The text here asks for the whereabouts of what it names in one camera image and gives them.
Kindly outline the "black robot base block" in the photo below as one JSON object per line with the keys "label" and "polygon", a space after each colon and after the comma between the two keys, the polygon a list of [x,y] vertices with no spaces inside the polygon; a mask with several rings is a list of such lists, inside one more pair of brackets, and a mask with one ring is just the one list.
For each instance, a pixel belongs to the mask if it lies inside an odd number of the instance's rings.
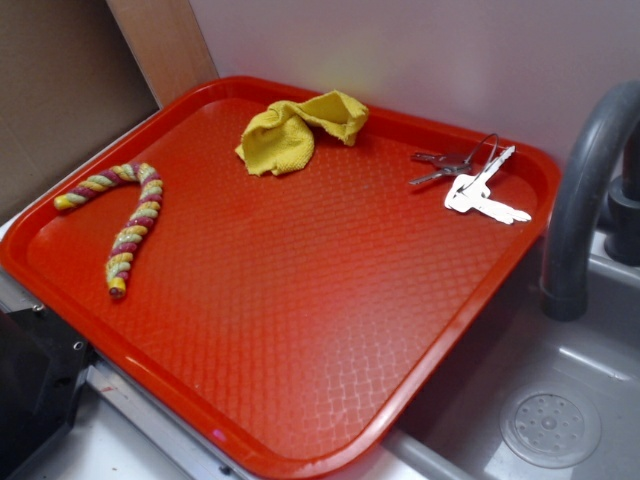
{"label": "black robot base block", "polygon": [[92,355],[45,307],[1,314],[1,477],[13,479],[68,434]]}

